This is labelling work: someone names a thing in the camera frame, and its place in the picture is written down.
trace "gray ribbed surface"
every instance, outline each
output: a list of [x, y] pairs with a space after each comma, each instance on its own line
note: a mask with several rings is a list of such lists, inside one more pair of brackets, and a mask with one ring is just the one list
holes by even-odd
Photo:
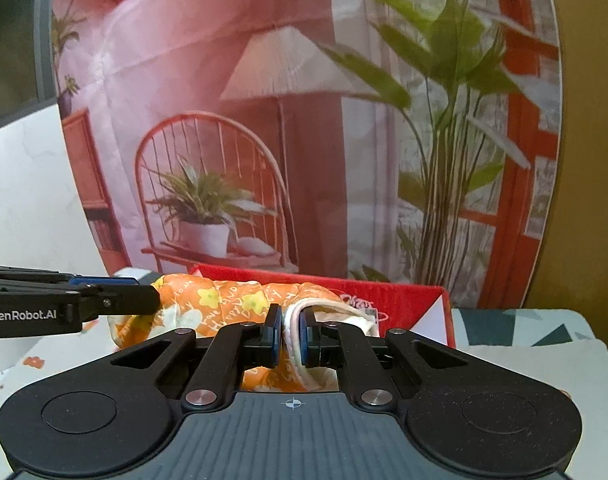
[[[186, 418], [149, 462], [115, 480], [458, 480], [424, 458], [396, 421], [344, 394], [237, 394], [218, 413]], [[17, 480], [33, 480], [21, 474]], [[546, 480], [562, 479], [551, 475]]]

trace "white flower pot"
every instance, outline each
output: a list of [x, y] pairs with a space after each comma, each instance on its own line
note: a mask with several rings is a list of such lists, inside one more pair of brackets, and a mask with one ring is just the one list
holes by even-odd
[[230, 227], [226, 224], [191, 224], [180, 222], [180, 238], [186, 247], [199, 254], [225, 258]]

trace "white wall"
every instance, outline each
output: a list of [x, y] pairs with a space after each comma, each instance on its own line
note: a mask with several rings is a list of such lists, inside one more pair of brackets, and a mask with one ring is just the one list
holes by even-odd
[[[0, 265], [106, 275], [56, 105], [0, 129]], [[0, 340], [0, 370], [13, 365], [31, 339]]]

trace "printed fabric backdrop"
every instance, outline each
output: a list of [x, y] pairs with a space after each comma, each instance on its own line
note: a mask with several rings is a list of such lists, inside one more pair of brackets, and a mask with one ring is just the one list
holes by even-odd
[[521, 305], [554, 189], [552, 0], [53, 0], [109, 272], [196, 262]]

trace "red box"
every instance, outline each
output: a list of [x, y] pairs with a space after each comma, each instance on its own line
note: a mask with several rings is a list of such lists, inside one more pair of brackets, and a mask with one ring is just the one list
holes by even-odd
[[234, 267], [199, 264], [191, 273], [199, 272], [210, 280], [230, 280], [233, 282], [267, 283], [315, 283], [333, 291], [353, 306], [369, 302], [377, 309], [380, 333], [389, 328], [412, 329], [432, 306], [441, 302], [446, 325], [446, 341], [455, 348], [453, 320], [450, 313], [449, 295], [441, 286], [402, 285], [399, 283], [363, 282], [303, 274], [286, 274], [268, 270], [237, 269]]

